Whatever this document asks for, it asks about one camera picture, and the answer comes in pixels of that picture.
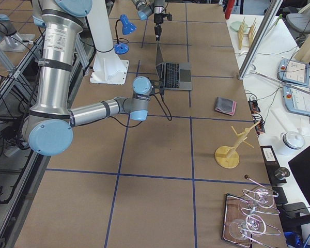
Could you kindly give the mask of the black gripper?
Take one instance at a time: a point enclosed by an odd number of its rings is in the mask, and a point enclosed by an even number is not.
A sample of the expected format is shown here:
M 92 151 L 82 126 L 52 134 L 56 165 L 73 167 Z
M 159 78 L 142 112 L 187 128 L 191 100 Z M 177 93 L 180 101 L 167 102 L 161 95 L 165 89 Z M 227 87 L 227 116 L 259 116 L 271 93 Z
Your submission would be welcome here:
M 160 41 L 160 37 L 162 34 L 161 25 L 163 24 L 163 16 L 161 13 L 154 13 L 154 23 L 156 24 L 154 27 L 156 41 Z

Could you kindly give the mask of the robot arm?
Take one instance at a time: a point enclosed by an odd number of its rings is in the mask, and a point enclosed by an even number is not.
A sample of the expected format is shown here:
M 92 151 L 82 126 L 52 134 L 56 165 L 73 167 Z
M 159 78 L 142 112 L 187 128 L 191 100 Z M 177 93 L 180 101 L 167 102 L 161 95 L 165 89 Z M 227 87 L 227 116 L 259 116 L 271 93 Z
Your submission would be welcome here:
M 167 17 L 166 8 L 164 7 L 165 1 L 155 0 L 147 4 L 146 1 L 132 0 L 132 3 L 135 5 L 138 16 L 141 20 L 146 20 L 149 16 L 154 14 L 154 33 L 156 41 L 159 42 L 162 34 L 161 25 L 164 22 L 164 18 Z
M 73 127 L 116 114 L 129 114 L 144 121 L 152 91 L 151 81 L 136 77 L 133 96 L 116 97 L 91 105 L 68 109 L 68 91 L 73 53 L 78 34 L 89 25 L 95 45 L 92 83 L 122 85 L 129 62 L 114 52 L 105 1 L 33 1 L 33 17 L 45 27 L 37 101 L 29 110 L 22 135 L 30 148 L 44 156 L 65 151 L 73 140 Z

